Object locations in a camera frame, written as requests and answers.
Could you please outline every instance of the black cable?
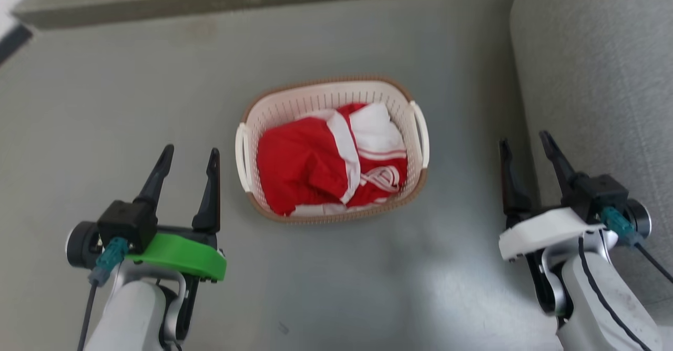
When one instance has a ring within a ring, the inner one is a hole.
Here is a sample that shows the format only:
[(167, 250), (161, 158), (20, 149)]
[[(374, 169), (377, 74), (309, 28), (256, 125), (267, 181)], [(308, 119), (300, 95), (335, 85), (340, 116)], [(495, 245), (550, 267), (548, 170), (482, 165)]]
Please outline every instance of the black cable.
[(77, 346), (77, 351), (82, 351), (84, 349), (84, 344), (86, 343), (86, 333), (89, 330), (89, 320), (91, 320), (91, 308), (94, 307), (94, 298), (96, 297), (96, 289), (98, 288), (98, 282), (91, 282), (91, 291), (89, 291), (89, 301), (86, 303), (86, 310), (84, 311), (84, 322), (82, 323), (82, 332), (79, 334), (79, 346)]
[(666, 279), (668, 279), (669, 281), (671, 281), (671, 283), (673, 283), (673, 276), (671, 276), (671, 274), (668, 271), (666, 271), (666, 268), (664, 268), (663, 265), (659, 264), (659, 262), (654, 260), (654, 257), (652, 257), (652, 255), (649, 255), (647, 250), (645, 250), (645, 248), (640, 243), (636, 243), (635, 248), (637, 248), (641, 253), (643, 253), (643, 255), (647, 258), (647, 260), (649, 260), (649, 262), (652, 263), (652, 265), (654, 265), (654, 267), (656, 267), (657, 270), (659, 270), (659, 272), (661, 272), (666, 277)]
[(605, 310), (607, 310), (608, 313), (610, 313), (610, 316), (613, 318), (615, 323), (617, 325), (619, 325), (619, 327), (624, 329), (627, 336), (629, 336), (631, 339), (633, 339), (633, 342), (636, 342), (637, 344), (639, 344), (639, 346), (641, 346), (644, 349), (644, 351), (651, 351), (651, 349), (649, 349), (646, 344), (644, 344), (637, 336), (635, 336), (635, 334), (633, 334), (633, 332), (630, 331), (629, 327), (627, 327), (627, 325), (625, 325), (625, 323), (622, 322), (622, 320), (620, 320), (619, 317), (617, 317), (617, 313), (615, 313), (615, 311), (610, 306), (610, 304), (608, 304), (608, 301), (605, 299), (605, 297), (603, 297), (603, 293), (601, 293), (600, 289), (598, 288), (598, 284), (596, 284), (596, 280), (594, 279), (594, 276), (591, 275), (591, 271), (589, 271), (589, 265), (587, 264), (587, 258), (586, 258), (586, 255), (584, 255), (584, 237), (583, 236), (579, 237), (579, 258), (582, 261), (582, 269), (584, 270), (584, 274), (587, 276), (587, 279), (589, 280), (589, 285), (591, 285), (591, 288), (596, 293), (596, 296), (598, 296), (598, 300), (600, 301), (601, 304), (603, 304), (603, 307), (605, 308)]

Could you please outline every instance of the white basket handle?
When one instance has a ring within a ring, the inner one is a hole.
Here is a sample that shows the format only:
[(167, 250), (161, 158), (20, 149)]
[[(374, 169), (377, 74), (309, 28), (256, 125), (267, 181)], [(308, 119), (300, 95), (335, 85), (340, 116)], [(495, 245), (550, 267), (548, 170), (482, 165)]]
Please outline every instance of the white basket handle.
[(250, 148), (248, 148), (248, 127), (241, 123), (236, 130), (236, 169), (241, 180), (243, 191), (250, 192), (252, 177), (250, 176)]
[(421, 130), (421, 147), (423, 148), (423, 169), (427, 169), (430, 163), (430, 135), (427, 133), (427, 124), (425, 123), (425, 116), (421, 111), (421, 107), (415, 101), (409, 102), (414, 109), (414, 116), (416, 116), (416, 123)]

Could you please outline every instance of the connector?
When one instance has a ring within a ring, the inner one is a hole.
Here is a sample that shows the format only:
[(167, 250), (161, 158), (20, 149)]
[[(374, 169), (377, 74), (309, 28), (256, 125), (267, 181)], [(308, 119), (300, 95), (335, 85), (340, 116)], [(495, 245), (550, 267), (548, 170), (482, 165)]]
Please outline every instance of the connector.
[(627, 220), (618, 210), (613, 207), (604, 207), (600, 214), (600, 221), (608, 226), (608, 229), (614, 231), (619, 239), (627, 245), (633, 247), (641, 243), (644, 238), (635, 231), (633, 224)]
[(128, 241), (116, 236), (96, 260), (96, 267), (89, 274), (89, 282), (92, 285), (103, 286), (110, 278), (110, 273), (116, 265), (124, 260), (128, 254)]

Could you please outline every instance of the green plastic part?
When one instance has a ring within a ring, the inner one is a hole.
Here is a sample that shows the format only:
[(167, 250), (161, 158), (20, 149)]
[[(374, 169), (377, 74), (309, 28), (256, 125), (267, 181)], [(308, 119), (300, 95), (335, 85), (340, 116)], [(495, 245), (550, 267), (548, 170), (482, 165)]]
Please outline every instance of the green plastic part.
[(227, 260), (217, 250), (175, 234), (156, 234), (144, 253), (126, 259), (214, 281), (223, 280), (227, 270)]

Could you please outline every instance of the robotic arm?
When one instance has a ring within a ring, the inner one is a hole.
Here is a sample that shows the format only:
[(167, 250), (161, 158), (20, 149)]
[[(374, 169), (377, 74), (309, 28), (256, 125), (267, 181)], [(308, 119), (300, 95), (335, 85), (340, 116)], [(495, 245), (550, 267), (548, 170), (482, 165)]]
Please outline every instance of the robotic arm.
[(538, 302), (546, 315), (557, 317), (564, 349), (661, 350), (656, 323), (618, 275), (609, 254), (619, 245), (646, 253), (640, 245), (651, 233), (646, 208), (628, 198), (629, 191), (607, 174), (589, 177), (575, 172), (551, 135), (543, 131), (540, 137), (554, 165), (562, 201), (558, 207), (532, 208), (503, 140), (507, 220), (498, 242), (503, 258), (526, 258)]
[[(113, 202), (97, 222), (81, 222), (68, 236), (66, 255), (70, 265), (94, 272), (101, 267), (106, 248), (113, 247), (111, 242), (121, 241), (128, 249), (128, 255), (111, 272), (113, 290), (86, 349), (181, 349), (199, 282), (216, 283), (224, 278), (227, 262), (217, 248), (216, 236), (220, 230), (219, 151), (214, 148), (211, 152), (208, 182), (191, 229), (160, 225), (156, 218), (173, 151), (173, 145), (164, 148), (132, 203)], [(166, 281), (176, 282), (177, 292), (161, 284)], [(86, 339), (95, 291), (96, 284), (92, 283), (80, 349)]]

